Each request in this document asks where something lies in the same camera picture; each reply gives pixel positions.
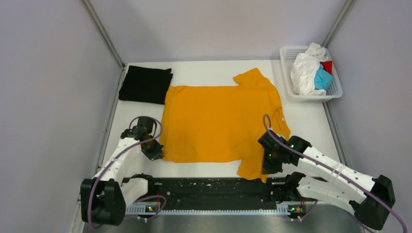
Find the orange t shirt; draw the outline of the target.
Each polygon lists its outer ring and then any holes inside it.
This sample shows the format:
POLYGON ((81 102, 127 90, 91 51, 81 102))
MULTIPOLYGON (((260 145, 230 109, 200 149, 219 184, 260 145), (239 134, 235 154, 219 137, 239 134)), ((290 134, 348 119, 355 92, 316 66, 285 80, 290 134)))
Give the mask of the orange t shirt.
POLYGON ((268 115, 273 131, 289 138, 277 88, 257 68, 234 77, 234 86, 171 86, 162 116, 163 158, 175 163, 240 161, 237 174, 260 179, 268 115))

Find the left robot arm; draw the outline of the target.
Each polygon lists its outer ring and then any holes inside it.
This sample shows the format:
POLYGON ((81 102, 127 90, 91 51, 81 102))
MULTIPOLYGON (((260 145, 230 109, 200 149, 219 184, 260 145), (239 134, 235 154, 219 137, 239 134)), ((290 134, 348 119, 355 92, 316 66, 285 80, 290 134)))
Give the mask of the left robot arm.
POLYGON ((157 141, 163 132, 159 120, 150 116, 138 116, 121 133, 116 150, 106 164, 90 179, 80 185, 81 217, 90 228, 102 225, 120 225, 130 205, 152 199, 163 199, 155 215, 166 205, 163 195, 156 195, 153 177, 127 171, 138 157, 150 161, 163 157, 163 146, 157 141))

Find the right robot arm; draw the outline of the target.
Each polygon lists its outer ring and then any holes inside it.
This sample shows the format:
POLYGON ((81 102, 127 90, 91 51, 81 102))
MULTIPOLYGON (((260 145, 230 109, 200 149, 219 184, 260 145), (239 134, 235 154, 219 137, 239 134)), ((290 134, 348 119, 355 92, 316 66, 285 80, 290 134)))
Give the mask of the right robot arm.
POLYGON ((258 142, 264 149, 262 173, 282 172, 284 164, 295 166, 285 182, 289 199, 319 200, 347 211, 368 228, 383 229, 395 204, 391 179, 355 171, 298 136, 286 140, 268 130, 258 142))

